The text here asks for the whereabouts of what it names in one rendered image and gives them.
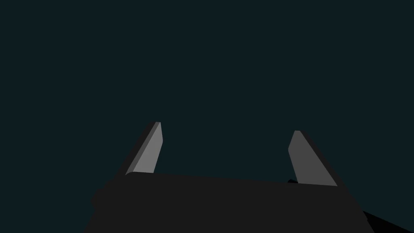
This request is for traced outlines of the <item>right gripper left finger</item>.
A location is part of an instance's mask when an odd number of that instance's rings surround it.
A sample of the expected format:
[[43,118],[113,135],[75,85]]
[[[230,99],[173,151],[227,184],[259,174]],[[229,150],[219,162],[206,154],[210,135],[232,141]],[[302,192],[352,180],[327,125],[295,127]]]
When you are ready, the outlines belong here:
[[131,172],[154,173],[162,145],[161,123],[148,123],[122,162],[115,178],[123,177]]

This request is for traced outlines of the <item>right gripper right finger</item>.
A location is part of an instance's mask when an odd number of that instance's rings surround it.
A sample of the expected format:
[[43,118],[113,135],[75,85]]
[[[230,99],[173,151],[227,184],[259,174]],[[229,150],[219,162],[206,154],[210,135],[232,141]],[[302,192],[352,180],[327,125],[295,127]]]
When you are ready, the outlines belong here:
[[300,184],[344,187],[338,173],[305,131],[294,131],[288,153]]

